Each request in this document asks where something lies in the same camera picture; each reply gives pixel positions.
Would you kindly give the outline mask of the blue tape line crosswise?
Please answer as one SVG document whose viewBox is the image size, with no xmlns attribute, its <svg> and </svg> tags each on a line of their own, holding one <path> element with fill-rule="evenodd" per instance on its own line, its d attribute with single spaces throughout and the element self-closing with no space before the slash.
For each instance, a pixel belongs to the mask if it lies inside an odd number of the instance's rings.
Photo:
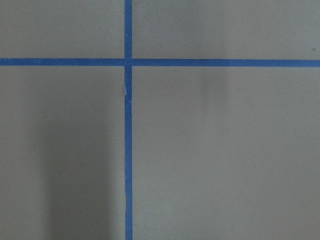
<svg viewBox="0 0 320 240">
<path fill-rule="evenodd" d="M 1 58 L 1 66 L 267 67 L 318 68 L 308 59 Z"/>
</svg>

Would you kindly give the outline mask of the blue tape line lengthwise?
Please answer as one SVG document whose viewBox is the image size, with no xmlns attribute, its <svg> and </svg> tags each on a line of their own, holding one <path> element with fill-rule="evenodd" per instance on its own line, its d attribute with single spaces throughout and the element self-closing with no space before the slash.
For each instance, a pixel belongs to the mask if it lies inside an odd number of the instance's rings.
<svg viewBox="0 0 320 240">
<path fill-rule="evenodd" d="M 132 1 L 124 1 L 124 140 L 125 140 L 125 239 L 133 239 L 132 183 Z"/>
</svg>

